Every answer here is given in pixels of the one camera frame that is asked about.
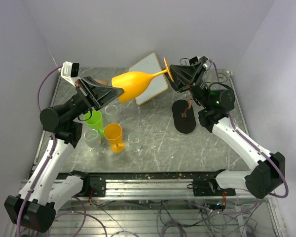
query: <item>clear glass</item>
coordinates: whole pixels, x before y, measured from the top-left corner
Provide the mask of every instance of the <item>clear glass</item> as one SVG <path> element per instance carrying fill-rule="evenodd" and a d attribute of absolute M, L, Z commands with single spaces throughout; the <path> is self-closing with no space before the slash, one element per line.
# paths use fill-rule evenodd
<path fill-rule="evenodd" d="M 139 132 L 131 132 L 128 135 L 128 142 L 132 151 L 139 152 L 144 143 L 143 136 Z"/>
<path fill-rule="evenodd" d="M 98 131 L 91 129 L 84 133 L 84 140 L 88 147 L 91 148 L 91 153 L 95 157 L 99 157 L 104 153 L 104 147 L 101 146 L 101 136 Z"/>
<path fill-rule="evenodd" d="M 119 112 L 116 105 L 108 105 L 104 111 L 105 118 L 109 123 L 119 123 Z"/>

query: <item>gray wall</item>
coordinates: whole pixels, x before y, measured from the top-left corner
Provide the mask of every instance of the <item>gray wall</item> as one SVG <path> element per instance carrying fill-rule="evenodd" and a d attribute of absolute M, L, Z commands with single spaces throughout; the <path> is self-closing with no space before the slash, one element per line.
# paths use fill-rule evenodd
<path fill-rule="evenodd" d="M 8 223 L 4 201 L 29 174 L 41 134 L 37 89 L 54 67 L 24 3 L 0 0 L 0 236 Z M 54 82 L 50 78 L 42 90 L 44 106 Z"/>
<path fill-rule="evenodd" d="M 234 77 L 250 135 L 286 157 L 290 194 L 280 204 L 296 237 L 296 0 L 275 1 Z"/>
<path fill-rule="evenodd" d="M 24 0 L 57 63 L 129 67 L 206 55 L 234 70 L 274 0 Z"/>

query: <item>gray marble tabletop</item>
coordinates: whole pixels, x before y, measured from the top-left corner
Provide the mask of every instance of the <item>gray marble tabletop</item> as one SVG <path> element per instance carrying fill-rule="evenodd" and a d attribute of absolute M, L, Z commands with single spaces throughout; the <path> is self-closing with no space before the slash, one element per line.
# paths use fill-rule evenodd
<path fill-rule="evenodd" d="M 80 76 L 110 81 L 112 77 L 126 72 L 126 68 L 81 68 Z M 206 81 L 216 81 L 215 72 L 209 70 Z M 228 78 L 227 85 L 232 86 Z M 54 104 L 61 104 L 75 94 L 75 89 L 64 79 L 60 79 Z M 198 121 L 197 112 L 202 108 L 193 102 L 196 129 L 190 134 L 181 134 L 172 118 L 172 104 L 178 99 L 186 99 L 184 93 L 176 93 L 169 85 L 168 90 L 138 106 L 135 100 L 120 103 L 112 101 L 119 109 L 120 125 L 123 128 L 125 150 L 115 154 L 109 143 L 103 139 L 106 151 L 100 158 L 91 154 L 84 138 L 81 137 L 76 149 L 65 161 L 61 173 L 72 170 L 84 172 L 168 172 L 168 171 L 215 171 L 218 169 L 248 170 L 245 162 L 222 139 L 209 133 Z M 231 112 L 238 126 L 245 126 L 239 110 Z M 88 127 L 83 125 L 83 133 Z M 127 136 L 132 131 L 142 133 L 145 143 L 139 152 L 133 152 L 128 145 Z M 49 134 L 44 135 L 39 147 L 38 160 L 46 150 Z"/>

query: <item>yellow cup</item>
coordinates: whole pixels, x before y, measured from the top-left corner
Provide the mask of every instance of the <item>yellow cup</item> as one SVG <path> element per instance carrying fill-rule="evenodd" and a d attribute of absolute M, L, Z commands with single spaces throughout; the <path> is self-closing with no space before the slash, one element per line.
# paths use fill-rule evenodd
<path fill-rule="evenodd" d="M 104 128 L 104 136 L 111 144 L 111 150 L 120 153 L 124 150 L 125 144 L 123 139 L 123 129 L 117 123 L 111 123 Z"/>

